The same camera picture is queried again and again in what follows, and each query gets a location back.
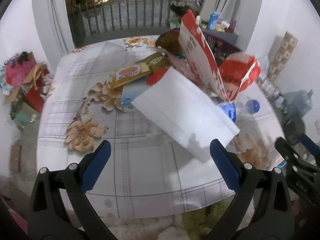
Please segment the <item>silver bolt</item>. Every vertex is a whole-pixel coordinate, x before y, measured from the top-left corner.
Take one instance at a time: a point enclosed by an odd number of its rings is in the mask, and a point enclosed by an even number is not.
[[[76,164],[76,163],[71,163],[70,165],[69,165],[69,170],[75,170],[76,168],[78,167],[78,164]]]
[[[47,168],[46,167],[42,167],[39,172],[41,174],[44,174],[46,171],[47,171]]]
[[[278,167],[275,167],[275,172],[278,173],[278,174],[280,174],[280,173],[281,173],[281,169],[278,168]]]
[[[244,164],[244,167],[245,167],[247,170],[251,170],[251,169],[252,169],[252,164],[251,164],[251,163],[245,163],[245,164]]]

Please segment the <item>metal railing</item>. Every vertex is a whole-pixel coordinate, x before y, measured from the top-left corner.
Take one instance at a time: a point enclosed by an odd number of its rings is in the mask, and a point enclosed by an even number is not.
[[[169,28],[170,5],[179,0],[78,0],[67,5],[76,46]]]

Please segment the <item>table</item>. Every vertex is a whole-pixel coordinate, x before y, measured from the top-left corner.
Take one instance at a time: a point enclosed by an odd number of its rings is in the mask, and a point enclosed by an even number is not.
[[[124,48],[122,39],[100,42],[61,59],[55,90],[41,117],[37,170],[44,166],[50,171],[62,170],[83,158],[84,154],[70,151],[63,142],[82,98],[97,82],[104,82],[111,70],[153,53],[145,45],[127,52]],[[258,99],[261,110],[250,122],[239,124],[242,130],[228,147],[241,153],[244,161],[271,169],[282,161],[273,147],[275,139],[284,136],[282,129],[256,84],[244,93]],[[112,155],[93,190],[86,193],[99,216],[167,216],[203,208],[234,194],[221,175],[213,175],[217,169],[213,161],[200,163],[180,145],[167,140],[165,134],[147,137],[147,121],[139,111],[107,113],[101,106],[93,103],[89,112],[100,127],[107,125],[109,130],[95,140],[94,146],[107,139]],[[65,191],[62,198],[66,208],[72,210]]]

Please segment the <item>white paper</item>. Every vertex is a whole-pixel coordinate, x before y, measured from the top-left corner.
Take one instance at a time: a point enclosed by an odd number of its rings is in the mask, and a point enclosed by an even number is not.
[[[211,158],[212,140],[226,146],[239,133],[229,117],[174,68],[132,104],[201,162]]]

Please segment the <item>tablecloth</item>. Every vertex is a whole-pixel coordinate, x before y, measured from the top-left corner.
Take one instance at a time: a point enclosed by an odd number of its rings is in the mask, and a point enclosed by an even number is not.
[[[146,45],[128,51],[124,47],[122,39],[100,42],[61,59],[53,94],[45,103],[41,117],[38,170],[44,166],[50,171],[62,170],[83,158],[84,154],[70,151],[64,143],[66,128],[83,97],[97,82],[104,82],[111,70],[153,53]],[[271,169],[281,162],[273,143],[283,133],[257,85],[250,86],[246,93],[260,101],[261,110],[249,123],[239,124],[242,131],[230,147],[244,160],[256,156],[256,165]],[[97,148],[103,139],[107,139],[112,146],[112,155],[93,190],[86,193],[99,216],[167,216],[203,208],[234,194],[222,176],[216,175],[213,161],[200,163],[179,144],[167,140],[165,134],[148,137],[148,122],[139,111],[113,110],[110,113],[101,106],[94,102],[89,106],[89,112],[99,126],[109,129],[102,138],[95,140],[94,146]],[[62,190],[61,195],[66,208],[72,210],[66,192]]]

